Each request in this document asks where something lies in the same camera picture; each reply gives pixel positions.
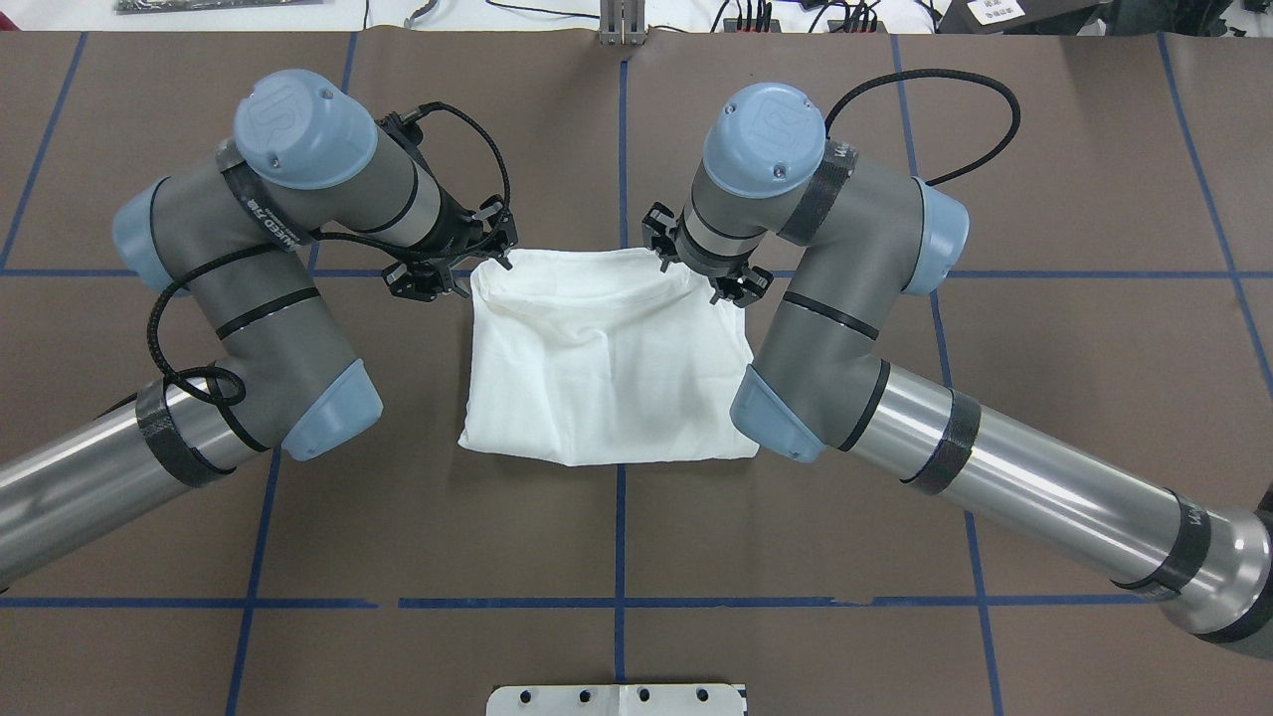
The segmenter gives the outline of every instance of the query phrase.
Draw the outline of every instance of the white metal plate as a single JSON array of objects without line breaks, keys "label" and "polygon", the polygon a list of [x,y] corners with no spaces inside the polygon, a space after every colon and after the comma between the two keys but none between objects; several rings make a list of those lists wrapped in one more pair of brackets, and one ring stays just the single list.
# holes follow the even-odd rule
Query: white metal plate
[{"label": "white metal plate", "polygon": [[502,687],[486,716],[746,716],[746,693],[731,684]]}]

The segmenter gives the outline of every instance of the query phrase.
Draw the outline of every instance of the blue plastic cap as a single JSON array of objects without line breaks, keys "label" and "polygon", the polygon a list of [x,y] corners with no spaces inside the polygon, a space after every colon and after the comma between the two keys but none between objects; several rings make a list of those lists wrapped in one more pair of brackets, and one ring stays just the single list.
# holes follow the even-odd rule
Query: blue plastic cap
[{"label": "blue plastic cap", "polygon": [[822,112],[794,87],[765,82],[721,110],[703,143],[703,168],[729,194],[768,199],[813,176],[825,148]]},{"label": "blue plastic cap", "polygon": [[[163,268],[163,261],[159,260],[150,226],[150,208],[154,205],[155,191],[163,182],[164,180],[159,180],[130,199],[116,211],[115,220],[111,222],[111,240],[115,241],[115,251],[120,255],[120,260],[141,278],[141,283],[157,293],[172,283],[168,269]],[[188,294],[190,292],[185,289],[177,293],[177,296]]]},{"label": "blue plastic cap", "polygon": [[729,419],[742,434],[797,462],[812,462],[826,450],[751,366],[733,396]]},{"label": "blue plastic cap", "polygon": [[946,274],[964,254],[964,243],[967,242],[967,209],[919,177],[914,178],[924,201],[924,237],[919,243],[915,273],[903,293],[928,296],[942,285]]},{"label": "blue plastic cap", "polygon": [[317,457],[372,427],[381,419],[384,404],[359,358],[297,420],[288,437],[283,438],[283,448],[300,461]]},{"label": "blue plastic cap", "polygon": [[234,113],[234,144],[256,173],[289,189],[348,181],[376,153],[376,122],[358,101],[309,70],[256,83]]}]

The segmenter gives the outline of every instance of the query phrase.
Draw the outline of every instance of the towel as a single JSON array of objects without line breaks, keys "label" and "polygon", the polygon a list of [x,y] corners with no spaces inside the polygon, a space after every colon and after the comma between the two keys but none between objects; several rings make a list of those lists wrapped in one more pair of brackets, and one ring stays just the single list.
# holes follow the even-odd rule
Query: towel
[{"label": "towel", "polygon": [[644,248],[509,254],[472,273],[461,447],[561,465],[754,457],[729,422],[741,308]]}]

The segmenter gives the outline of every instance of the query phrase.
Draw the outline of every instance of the robotic arm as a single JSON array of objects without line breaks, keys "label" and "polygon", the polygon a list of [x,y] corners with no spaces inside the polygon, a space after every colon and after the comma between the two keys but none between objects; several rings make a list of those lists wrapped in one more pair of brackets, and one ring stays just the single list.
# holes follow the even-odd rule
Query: robotic arm
[{"label": "robotic arm", "polygon": [[[416,122],[435,110],[477,129],[504,173],[504,196],[477,214],[416,149]],[[316,238],[382,248],[397,259],[382,274],[391,293],[433,301],[460,290],[451,269],[468,256],[510,268],[508,194],[494,141],[449,106],[376,122],[314,73],[258,82],[215,157],[116,215],[120,256],[160,292],[148,338],[164,378],[0,466],[0,587],[258,452],[308,460],[370,427],[381,399],[293,251]],[[331,220],[356,233],[317,231]],[[214,368],[173,371],[159,349],[163,306],[187,285],[225,347]]]},{"label": "robotic arm", "polygon": [[766,232],[805,247],[731,409],[743,434],[802,462],[858,455],[1100,571],[1203,641],[1273,659],[1273,513],[1208,510],[872,354],[897,296],[946,278],[967,213],[829,139],[803,93],[733,96],[680,217],[656,204],[643,224],[665,268],[684,261],[740,306],[771,279],[747,264]]}]

